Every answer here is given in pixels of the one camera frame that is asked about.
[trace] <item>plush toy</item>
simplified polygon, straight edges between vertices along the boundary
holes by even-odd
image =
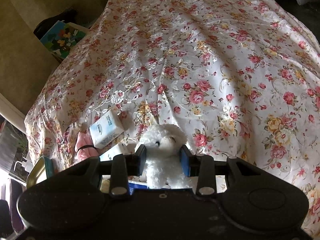
[[[190,179],[183,174],[179,161],[179,149],[186,142],[187,136],[174,124],[154,124],[141,135],[139,143],[147,148],[145,171],[149,188],[167,184],[170,188],[189,187]]]

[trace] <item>yellow flower print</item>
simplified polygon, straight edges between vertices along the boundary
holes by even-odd
[[[146,112],[146,103],[145,102],[141,102],[141,105],[138,108],[138,112],[139,113],[145,113]]]
[[[299,57],[303,57],[304,56],[304,53],[303,52],[300,52],[300,51],[295,51],[296,55],[299,56]]]
[[[79,107],[79,103],[75,100],[71,100],[69,106],[73,109],[78,108]]]
[[[193,113],[194,113],[195,115],[200,115],[200,114],[201,114],[201,110],[198,109],[198,108],[192,108],[191,110],[193,111]]]
[[[291,131],[283,128],[276,134],[275,139],[280,146],[287,145],[291,142]]]
[[[198,41],[196,49],[200,50],[203,53],[207,53],[208,52],[208,47],[206,46],[204,41]]]
[[[239,91],[245,95],[245,96],[249,96],[251,95],[251,90],[252,87],[249,86],[247,83],[243,82],[243,81],[238,81],[238,87],[239,87]]]
[[[235,121],[228,115],[223,116],[220,120],[220,127],[230,135],[235,135]]]
[[[277,53],[275,51],[273,51],[272,49],[269,49],[269,48],[264,49],[264,52],[266,54],[269,54],[270,56],[277,56]]]
[[[60,44],[60,47],[62,47],[62,46],[64,45],[65,41],[58,40],[57,43],[59,43],[59,44]]]
[[[221,28],[224,29],[224,30],[228,30],[229,29],[229,26],[227,24],[222,24],[221,25]]]
[[[64,35],[63,35],[63,37],[65,37],[65,38],[68,38],[68,39],[70,39],[70,37],[71,37],[71,33],[65,33]]]
[[[213,14],[208,13],[204,16],[205,19],[212,19],[213,18]]]
[[[186,75],[188,75],[188,69],[181,67],[181,68],[179,68],[178,73],[179,73],[179,75],[186,76]]]
[[[299,70],[296,70],[295,75],[299,79],[304,79],[303,75],[301,74],[301,72]]]
[[[275,132],[277,130],[280,130],[280,125],[281,125],[281,119],[278,118],[278,117],[275,117],[275,118],[271,118],[269,120],[269,122],[267,123],[267,126],[268,126],[268,130],[270,132]]]

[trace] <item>white box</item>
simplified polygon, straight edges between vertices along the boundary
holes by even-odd
[[[117,145],[113,146],[111,149],[106,151],[104,154],[100,155],[100,161],[111,161],[114,156],[123,154],[123,155],[129,155],[129,151],[127,149],[127,146],[123,143],[118,143]]]
[[[93,145],[102,149],[124,132],[116,113],[109,110],[89,127]]]

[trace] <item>floral bedspread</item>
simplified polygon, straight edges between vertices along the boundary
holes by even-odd
[[[174,123],[193,153],[302,189],[303,228],[319,236],[319,62],[314,35],[274,0],[109,0],[29,111],[31,156],[68,168],[77,133],[110,108],[126,132],[107,148]]]

